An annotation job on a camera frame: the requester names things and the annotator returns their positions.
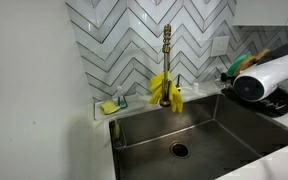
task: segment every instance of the backsplash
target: backsplash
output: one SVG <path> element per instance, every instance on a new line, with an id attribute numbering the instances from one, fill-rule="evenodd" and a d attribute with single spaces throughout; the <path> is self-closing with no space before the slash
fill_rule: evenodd
<path id="1" fill-rule="evenodd" d="M 163 70 L 163 27 L 172 26 L 171 74 L 180 85 L 218 78 L 241 54 L 288 42 L 288 27 L 233 27 L 235 0 L 66 0 L 95 101 L 149 94 Z M 213 38 L 230 36 L 228 54 L 210 57 Z"/>

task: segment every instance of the stainless steel sink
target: stainless steel sink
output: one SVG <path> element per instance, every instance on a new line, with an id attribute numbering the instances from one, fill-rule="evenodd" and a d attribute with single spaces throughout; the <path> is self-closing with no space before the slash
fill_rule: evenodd
<path id="1" fill-rule="evenodd" d="M 109 124 L 116 179 L 215 179 L 288 146 L 288 128 L 222 95 Z M 114 126 L 120 129 L 114 135 Z"/>

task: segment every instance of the white countertop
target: white countertop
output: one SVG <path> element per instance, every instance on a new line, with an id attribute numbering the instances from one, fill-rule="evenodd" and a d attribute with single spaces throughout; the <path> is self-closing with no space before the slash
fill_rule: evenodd
<path id="1" fill-rule="evenodd" d="M 181 91 L 183 101 L 198 99 L 218 93 L 220 93 L 220 86 L 214 81 L 201 83 L 199 86 L 199 93 L 197 94 L 193 94 L 190 87 L 183 87 Z M 129 113 L 128 116 L 160 108 L 158 105 L 149 105 L 149 98 L 149 96 L 142 96 L 141 99 L 143 100 L 145 107 L 136 112 Z M 288 127 L 288 114 L 279 118 L 275 118 L 275 120 Z M 93 161 L 91 171 L 94 180 L 115 179 L 108 124 L 109 120 L 92 120 Z M 228 173 L 218 179 L 288 180 L 288 146 L 272 154 L 269 154 L 264 158 L 243 166 L 231 173 Z"/>

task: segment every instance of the sink drain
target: sink drain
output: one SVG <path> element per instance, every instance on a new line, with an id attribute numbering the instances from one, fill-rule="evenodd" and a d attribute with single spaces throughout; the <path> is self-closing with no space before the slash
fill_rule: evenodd
<path id="1" fill-rule="evenodd" d="M 170 151 L 173 156 L 180 158 L 180 159 L 185 159 L 190 156 L 190 151 L 188 150 L 188 148 L 184 144 L 181 144 L 181 143 L 173 143 L 170 146 Z"/>

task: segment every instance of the gold faucet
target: gold faucet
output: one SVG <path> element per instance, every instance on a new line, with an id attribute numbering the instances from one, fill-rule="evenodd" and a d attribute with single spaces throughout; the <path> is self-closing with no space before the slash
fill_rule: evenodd
<path id="1" fill-rule="evenodd" d="M 160 99 L 160 105 L 168 107 L 171 105 L 169 99 L 169 87 L 170 81 L 168 80 L 168 71 L 170 70 L 170 39 L 171 39 L 171 25 L 164 26 L 163 34 L 163 53 L 164 53 L 164 79 L 162 80 L 162 98 Z"/>

